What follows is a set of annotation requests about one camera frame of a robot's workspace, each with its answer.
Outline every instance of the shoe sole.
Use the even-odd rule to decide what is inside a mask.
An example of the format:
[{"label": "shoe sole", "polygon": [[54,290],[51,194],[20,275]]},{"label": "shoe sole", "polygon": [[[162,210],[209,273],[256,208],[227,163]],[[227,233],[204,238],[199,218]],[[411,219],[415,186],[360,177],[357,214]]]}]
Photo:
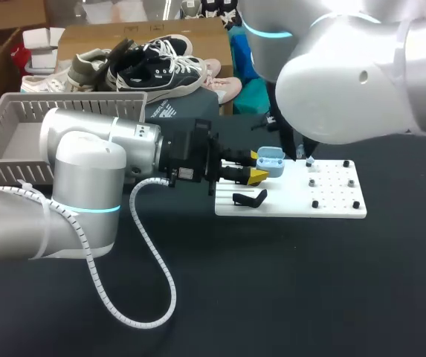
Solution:
[{"label": "shoe sole", "polygon": [[199,87],[201,87],[207,77],[206,64],[203,61],[201,61],[199,64],[201,65],[201,77],[196,82],[191,83],[189,86],[179,86],[164,91],[147,92],[146,103],[150,104],[168,98],[184,97],[195,92]]}]

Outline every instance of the white label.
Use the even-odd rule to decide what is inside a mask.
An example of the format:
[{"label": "white label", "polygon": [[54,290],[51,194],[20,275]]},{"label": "white label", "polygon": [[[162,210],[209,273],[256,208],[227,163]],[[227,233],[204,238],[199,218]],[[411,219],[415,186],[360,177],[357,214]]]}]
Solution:
[{"label": "white label", "polygon": [[178,177],[180,179],[190,180],[193,178],[193,169],[185,169],[184,167],[180,167],[180,173],[178,174]]}]

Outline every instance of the cable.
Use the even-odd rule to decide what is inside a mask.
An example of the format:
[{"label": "cable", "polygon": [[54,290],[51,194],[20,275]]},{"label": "cable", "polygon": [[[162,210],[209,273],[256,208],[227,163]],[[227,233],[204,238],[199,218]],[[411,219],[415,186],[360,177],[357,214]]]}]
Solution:
[{"label": "cable", "polygon": [[[130,211],[132,213],[132,217],[133,217],[133,220],[135,221],[135,224],[137,225],[141,235],[145,239],[146,244],[152,251],[153,256],[158,261],[158,264],[160,264],[161,269],[165,273],[168,279],[168,284],[170,285],[170,291],[171,291],[170,307],[168,311],[166,312],[166,314],[162,318],[159,318],[156,321],[148,322],[148,323],[133,321],[127,318],[126,316],[122,315],[122,313],[115,308],[115,306],[112,304],[109,297],[107,296],[105,289],[103,288],[102,282],[100,281],[99,274],[97,273],[97,269],[95,268],[94,258],[92,257],[91,247],[88,244],[88,240],[84,233],[84,230],[80,226],[79,222],[75,219],[75,213],[72,213],[69,210],[66,210],[62,205],[56,202],[52,202],[50,199],[46,199],[46,202],[49,204],[49,207],[52,210],[55,210],[58,214],[63,216],[65,219],[67,219],[67,221],[71,224],[75,233],[79,237],[80,243],[82,244],[82,247],[84,250],[85,258],[87,260],[88,269],[91,273],[91,277],[92,277],[92,280],[94,281],[95,288],[97,289],[97,293],[99,294],[100,299],[102,299],[103,304],[106,306],[106,308],[117,320],[119,320],[120,322],[122,322],[123,324],[127,326],[134,327],[136,329],[153,329],[155,327],[159,327],[160,325],[164,324],[170,319],[176,307],[176,287],[175,287],[173,278],[166,264],[164,263],[163,259],[161,259],[160,254],[155,249],[155,246],[153,245],[152,241],[148,237],[148,234],[145,232],[145,228],[143,228],[138,218],[137,211],[135,210],[135,197],[137,196],[138,191],[142,187],[148,184],[161,184],[163,186],[168,186],[168,181],[165,180],[164,178],[151,178],[151,179],[148,178],[147,180],[144,180],[140,182],[139,184],[137,184],[137,186],[135,186],[135,188],[133,189],[132,194],[130,195]],[[32,201],[41,203],[41,197],[38,194],[31,191],[23,190],[22,188],[0,186],[0,191],[25,197]]]}]

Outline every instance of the white sneaker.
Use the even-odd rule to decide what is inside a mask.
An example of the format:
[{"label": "white sneaker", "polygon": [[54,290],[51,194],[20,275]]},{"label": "white sneaker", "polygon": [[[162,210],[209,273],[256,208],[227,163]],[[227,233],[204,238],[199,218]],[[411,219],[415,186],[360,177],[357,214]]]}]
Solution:
[{"label": "white sneaker", "polygon": [[50,76],[24,76],[21,93],[61,93],[65,90],[68,69]]},{"label": "white sneaker", "polygon": [[239,95],[242,83],[237,78],[212,78],[207,76],[203,87],[218,95],[219,105],[225,104]]}]

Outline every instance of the white box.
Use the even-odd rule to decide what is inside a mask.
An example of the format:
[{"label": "white box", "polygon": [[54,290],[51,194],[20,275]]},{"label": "white box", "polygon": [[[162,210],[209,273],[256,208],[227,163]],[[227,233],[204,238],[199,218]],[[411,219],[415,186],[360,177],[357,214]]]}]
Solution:
[{"label": "white box", "polygon": [[22,39],[28,50],[39,50],[50,48],[49,30],[47,28],[37,28],[36,30],[27,30],[22,33]]},{"label": "white box", "polygon": [[64,33],[65,28],[50,28],[51,32],[51,47],[58,47],[59,40]]},{"label": "white box", "polygon": [[31,52],[33,68],[55,68],[57,50],[36,50]]}]

